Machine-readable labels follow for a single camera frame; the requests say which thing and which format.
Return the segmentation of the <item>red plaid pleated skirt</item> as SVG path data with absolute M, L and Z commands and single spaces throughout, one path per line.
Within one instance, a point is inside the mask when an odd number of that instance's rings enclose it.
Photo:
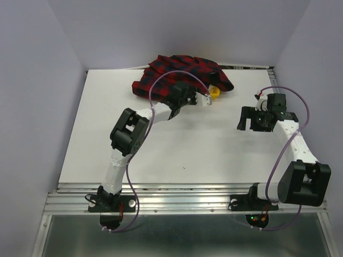
M 201 93 L 206 93 L 210 85 L 222 92 L 234 89 L 233 83 L 216 62 L 187 55 L 159 55 L 131 87 L 135 96 L 161 101 L 178 81 L 198 88 Z

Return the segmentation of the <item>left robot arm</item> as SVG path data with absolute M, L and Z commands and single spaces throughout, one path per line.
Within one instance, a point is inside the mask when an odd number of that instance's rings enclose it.
M 123 110 L 110 133 L 111 158 L 105 178 L 97 190 L 96 203 L 108 211 L 119 206 L 126 167 L 143 145 L 149 126 L 173 119 L 186 105 L 198 104 L 199 94 L 195 87 L 177 82 L 168 95 L 153 108 Z

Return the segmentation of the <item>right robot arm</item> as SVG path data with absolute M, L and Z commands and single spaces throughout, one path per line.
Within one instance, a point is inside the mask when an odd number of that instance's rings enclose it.
M 253 184 L 247 195 L 248 206 L 258 209 L 265 202 L 320 206 L 331 177 L 329 165 L 320 163 L 310 151 L 296 114 L 287 111 L 285 94 L 259 93 L 255 97 L 255 107 L 242 107 L 237 129 L 244 131 L 249 119 L 254 132 L 274 133 L 282 150 L 272 172 L 276 171 L 282 157 L 289 165 L 279 182 L 268 179 L 266 183 Z

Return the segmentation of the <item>yellow plastic bin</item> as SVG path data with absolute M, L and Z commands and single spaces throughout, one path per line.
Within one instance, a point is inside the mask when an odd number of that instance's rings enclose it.
M 209 87 L 210 96 L 213 100 L 217 99 L 220 95 L 220 89 L 216 86 Z

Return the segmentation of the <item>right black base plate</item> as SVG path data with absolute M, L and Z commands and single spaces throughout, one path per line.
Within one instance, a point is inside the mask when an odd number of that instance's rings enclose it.
M 247 194 L 232 194 L 228 209 L 231 211 L 277 211 L 279 207 L 267 200 L 251 198 Z

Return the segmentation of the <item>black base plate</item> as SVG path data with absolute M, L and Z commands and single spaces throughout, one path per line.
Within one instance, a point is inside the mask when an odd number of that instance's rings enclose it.
M 267 200 L 251 198 L 247 194 L 232 194 L 228 209 L 231 211 L 277 211 L 279 207 Z
M 133 195 L 121 195 L 110 206 L 100 200 L 96 194 L 87 194 L 89 213 L 134 213 L 136 211 L 136 198 Z

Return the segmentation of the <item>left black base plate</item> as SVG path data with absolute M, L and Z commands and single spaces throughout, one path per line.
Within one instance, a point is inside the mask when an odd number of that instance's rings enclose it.
M 96 194 L 87 194 L 89 213 L 134 213 L 136 211 L 136 198 L 133 195 L 121 195 L 110 206 L 100 200 Z

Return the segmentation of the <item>aluminium rail frame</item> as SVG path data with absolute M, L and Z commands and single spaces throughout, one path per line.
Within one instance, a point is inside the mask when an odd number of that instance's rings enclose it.
M 57 189 L 47 196 L 34 256 L 338 256 L 326 205 L 280 205 L 270 227 L 248 226 L 228 209 L 231 194 L 266 182 L 281 150 L 272 133 L 238 131 L 241 108 L 270 85 L 265 70 L 226 70 L 233 91 L 209 107 L 187 106 L 153 126 L 129 165 L 140 212 L 125 213 L 127 232 L 103 231 L 87 211 L 110 160 L 109 134 L 125 108 L 149 103 L 133 95 L 142 70 L 90 70 Z

